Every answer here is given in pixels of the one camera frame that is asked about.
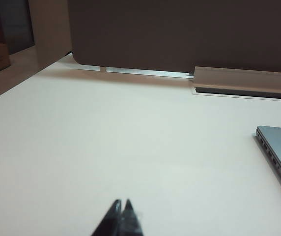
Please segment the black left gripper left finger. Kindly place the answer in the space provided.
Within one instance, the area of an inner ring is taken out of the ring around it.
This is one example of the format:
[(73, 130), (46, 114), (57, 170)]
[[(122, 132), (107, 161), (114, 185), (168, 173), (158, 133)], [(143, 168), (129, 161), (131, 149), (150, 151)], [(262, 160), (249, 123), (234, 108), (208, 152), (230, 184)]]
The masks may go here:
[(92, 236), (117, 236), (121, 219), (121, 207), (121, 200), (116, 199), (92, 233)]

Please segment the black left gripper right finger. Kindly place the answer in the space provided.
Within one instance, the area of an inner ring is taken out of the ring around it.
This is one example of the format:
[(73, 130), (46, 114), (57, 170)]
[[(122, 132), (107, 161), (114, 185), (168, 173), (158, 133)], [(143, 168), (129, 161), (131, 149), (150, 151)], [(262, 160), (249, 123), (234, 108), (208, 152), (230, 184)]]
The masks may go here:
[(129, 199), (127, 199), (125, 208), (121, 214), (120, 235), (143, 236), (141, 224)]

